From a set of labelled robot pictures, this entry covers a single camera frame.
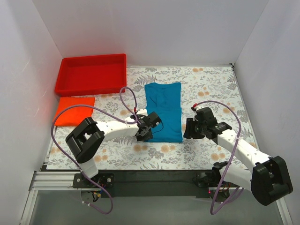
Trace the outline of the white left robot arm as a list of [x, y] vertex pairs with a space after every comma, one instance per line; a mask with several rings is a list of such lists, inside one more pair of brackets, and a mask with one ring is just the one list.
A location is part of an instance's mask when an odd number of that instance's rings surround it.
[[152, 129], [161, 124], [159, 116], [143, 109], [135, 117], [131, 115], [121, 121], [94, 121], [85, 118], [67, 137], [66, 143], [74, 155], [77, 164], [85, 174], [83, 181], [88, 187], [96, 187], [100, 176], [94, 156], [101, 143], [121, 137], [136, 137], [137, 141], [153, 138]]

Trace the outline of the teal t shirt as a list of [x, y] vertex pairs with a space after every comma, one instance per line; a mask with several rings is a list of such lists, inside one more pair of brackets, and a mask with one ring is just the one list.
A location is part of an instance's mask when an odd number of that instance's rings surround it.
[[145, 85], [147, 113], [155, 112], [162, 123], [153, 128], [150, 143], [181, 143], [181, 83]]

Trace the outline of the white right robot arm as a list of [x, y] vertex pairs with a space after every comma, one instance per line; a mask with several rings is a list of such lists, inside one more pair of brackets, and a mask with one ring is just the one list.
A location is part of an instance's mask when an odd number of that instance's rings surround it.
[[227, 182], [250, 191], [262, 205], [293, 192], [286, 162], [280, 156], [271, 157], [248, 142], [239, 139], [225, 122], [218, 122], [210, 108], [193, 106], [195, 116], [187, 119], [184, 138], [212, 140], [241, 161], [245, 169], [229, 165], [227, 161], [215, 163], [206, 173], [209, 183], [223, 186]]

